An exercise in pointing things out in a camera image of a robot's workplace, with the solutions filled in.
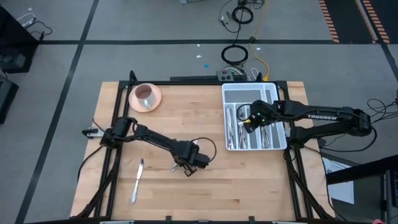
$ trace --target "wooden table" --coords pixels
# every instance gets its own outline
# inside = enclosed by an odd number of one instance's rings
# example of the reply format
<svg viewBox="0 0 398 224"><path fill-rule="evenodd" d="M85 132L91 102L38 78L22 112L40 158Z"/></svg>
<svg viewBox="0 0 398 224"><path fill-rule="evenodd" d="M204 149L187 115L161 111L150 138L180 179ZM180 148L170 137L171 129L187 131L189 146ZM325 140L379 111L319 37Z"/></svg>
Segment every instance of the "wooden table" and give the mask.
<svg viewBox="0 0 398 224"><path fill-rule="evenodd" d="M288 82L288 86L291 100L308 104L302 82ZM94 119L103 128L111 125L117 87L117 82L102 84ZM159 87L163 98L156 110L150 113L129 110L129 116L170 138L211 138L217 145L217 156L206 169L186 177L178 169L170 172L174 161L169 152L146 142L125 143L113 220L164 220L167 215L173 220L247 220L248 216L255 216L256 220L295 220L283 151L231 152L225 148L221 86ZM308 119L296 124L307 128L313 125ZM98 148L99 141L88 141L85 156ZM211 143L201 140L199 146L201 153L213 156ZM315 140L307 146L318 149ZM82 169L71 215L78 214L97 191L104 154L105 149ZM333 215L320 155L302 149L302 157L309 190ZM141 158L145 160L144 173L133 205L130 200ZM297 189L305 216L302 193ZM106 192L101 214L105 214L107 197Z"/></svg>

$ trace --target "white paper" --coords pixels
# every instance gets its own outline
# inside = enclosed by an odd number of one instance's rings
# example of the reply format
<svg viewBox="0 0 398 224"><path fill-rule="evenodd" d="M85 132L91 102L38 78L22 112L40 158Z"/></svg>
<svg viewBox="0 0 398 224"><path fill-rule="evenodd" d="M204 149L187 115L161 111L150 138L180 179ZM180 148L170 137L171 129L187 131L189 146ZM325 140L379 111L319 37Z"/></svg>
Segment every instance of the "white paper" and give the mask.
<svg viewBox="0 0 398 224"><path fill-rule="evenodd" d="M346 164L323 158L325 163L326 173L336 172L341 169L349 168ZM342 202L354 204L354 182L349 181L340 184L333 184L328 186L330 197Z"/></svg>

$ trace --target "knife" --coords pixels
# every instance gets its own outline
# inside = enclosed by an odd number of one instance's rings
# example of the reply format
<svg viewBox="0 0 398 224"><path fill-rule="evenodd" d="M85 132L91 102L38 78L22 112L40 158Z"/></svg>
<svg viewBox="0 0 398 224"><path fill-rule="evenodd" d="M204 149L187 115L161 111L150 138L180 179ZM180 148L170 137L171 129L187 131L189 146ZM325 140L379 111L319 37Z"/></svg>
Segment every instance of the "knife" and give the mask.
<svg viewBox="0 0 398 224"><path fill-rule="evenodd" d="M139 180L141 179L143 170L144 170L144 159L141 159L141 162L138 167L136 186L134 186L134 192L132 193L132 197L131 197L131 203L136 203L137 193L138 193L138 184L139 184Z"/></svg>

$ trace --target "yellow cable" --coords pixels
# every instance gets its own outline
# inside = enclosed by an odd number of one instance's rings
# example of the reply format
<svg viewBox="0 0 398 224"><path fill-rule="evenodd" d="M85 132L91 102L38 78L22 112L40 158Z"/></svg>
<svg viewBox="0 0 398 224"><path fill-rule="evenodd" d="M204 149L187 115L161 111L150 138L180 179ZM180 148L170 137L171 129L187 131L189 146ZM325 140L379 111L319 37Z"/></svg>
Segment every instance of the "yellow cable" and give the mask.
<svg viewBox="0 0 398 224"><path fill-rule="evenodd" d="M264 15L266 14L266 11L268 9L268 5L269 5L269 1L270 0L266 0L266 4L265 6L262 8L262 12L261 12L261 17L259 22L257 23L257 28L256 28L256 32L254 33L254 38L256 38L257 33L259 32L259 28L260 28L260 24L262 22L262 18L264 17ZM267 62L265 62L263 59L261 59L260 57L257 56L257 54L253 51L253 49L251 48L251 44L249 43L249 49L250 51L253 53L254 57L259 60L260 62L262 62L266 68L267 68L267 74L264 76L264 78L262 79L263 81L268 81L269 80L269 66L267 64Z"/></svg>

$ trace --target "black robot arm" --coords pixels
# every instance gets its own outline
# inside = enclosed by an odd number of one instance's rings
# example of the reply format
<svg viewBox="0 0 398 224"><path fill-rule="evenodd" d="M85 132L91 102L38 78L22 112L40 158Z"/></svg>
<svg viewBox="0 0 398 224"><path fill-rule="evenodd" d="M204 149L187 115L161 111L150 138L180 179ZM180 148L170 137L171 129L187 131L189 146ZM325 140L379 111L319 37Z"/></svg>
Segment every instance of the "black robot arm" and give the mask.
<svg viewBox="0 0 398 224"><path fill-rule="evenodd" d="M305 118L335 122L312 128L286 129L286 136L289 137L292 146L304 147L311 138L318 139L336 134L367 136L372 131L370 116L361 110L350 107L307 106L290 100L275 101L272 105L257 100L250 104L250 116L243 122L246 131L251 133L259 126Z"/></svg>
<svg viewBox="0 0 398 224"><path fill-rule="evenodd" d="M132 124L132 136L127 136ZM122 142L145 141L171 153L176 165L184 168L187 176L192 175L197 168L204 169L210 158L199 153L199 146L193 141L178 141L150 130L138 124L134 118L119 118L114 128L108 128L99 143L106 147L118 147Z"/></svg>

